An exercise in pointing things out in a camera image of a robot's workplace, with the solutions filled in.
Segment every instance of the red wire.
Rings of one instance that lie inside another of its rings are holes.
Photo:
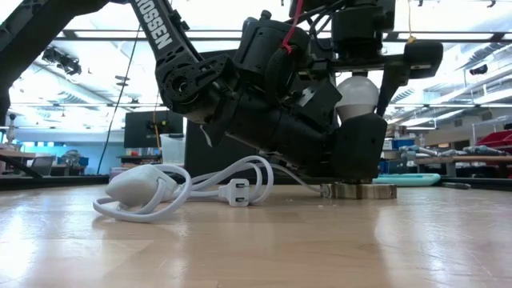
[[[294,22],[291,25],[290,31],[288,31],[288,34],[285,36],[284,40],[282,40],[282,46],[288,50],[288,54],[291,54],[291,46],[288,44],[288,41],[294,35],[295,27],[297,27],[298,19],[302,12],[302,1],[303,0],[298,0],[297,9],[296,9],[295,15],[294,15]]]

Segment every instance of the computer monitor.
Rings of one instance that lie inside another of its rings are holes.
[[[153,111],[126,113],[125,148],[157,147]],[[171,111],[157,111],[154,116],[159,134],[182,134],[183,116]]]

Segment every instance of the white power cord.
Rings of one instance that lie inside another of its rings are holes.
[[[262,171],[266,169],[267,183],[262,189]],[[132,168],[115,177],[106,193],[108,198],[100,198],[93,202],[93,208],[105,216],[128,222],[156,222],[170,218],[188,198],[225,198],[231,206],[247,206],[264,202],[270,195],[274,185],[274,172],[272,168],[279,169],[304,187],[322,192],[319,188],[307,185],[293,172],[280,165],[270,164],[259,156],[242,158],[222,171],[204,174],[190,178],[186,170],[174,165],[144,165]],[[256,185],[252,192],[249,191],[249,182],[246,179],[233,179],[226,186],[218,190],[210,190],[222,180],[239,171],[254,169],[256,172]],[[163,172],[174,172],[185,178],[185,183],[177,185],[176,182]],[[167,207],[155,211],[161,202],[172,201]],[[109,208],[104,204],[119,202],[117,209]],[[136,211],[128,211],[129,206],[140,206]]]

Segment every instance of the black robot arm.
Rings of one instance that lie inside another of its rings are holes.
[[[409,78],[433,76],[442,58],[440,43],[420,42],[406,45],[404,55],[381,56],[382,29],[392,22],[377,1],[347,1],[341,9],[340,1],[325,0],[325,6],[312,6],[304,13],[332,9],[335,60],[310,55],[309,35],[298,27],[292,29],[290,21],[271,20],[267,11],[259,20],[248,18],[244,23],[233,59],[227,55],[203,59],[185,34],[188,25],[167,0],[112,2],[132,5],[154,52],[164,104],[202,124],[211,146],[228,135],[309,176],[360,182],[377,176],[386,132],[381,116],[390,98]],[[0,27],[0,66],[9,67],[0,70],[0,121],[9,107],[13,81],[74,16],[95,12],[106,3],[23,2],[8,17]],[[359,22],[364,25],[352,30],[349,24]],[[346,118],[338,127],[334,107],[342,95],[334,86],[333,73],[349,71],[361,77],[369,70],[384,70],[377,113],[371,107],[369,113]],[[295,78],[315,84],[291,91]]]

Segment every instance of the power plug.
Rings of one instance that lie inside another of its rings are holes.
[[[112,199],[126,206],[139,206],[148,203],[157,193],[159,179],[166,183],[162,202],[171,200],[178,184],[152,165],[138,166],[114,177],[105,192]]]
[[[228,185],[220,186],[218,196],[226,198],[232,207],[249,205],[250,186],[247,179],[232,179]]]

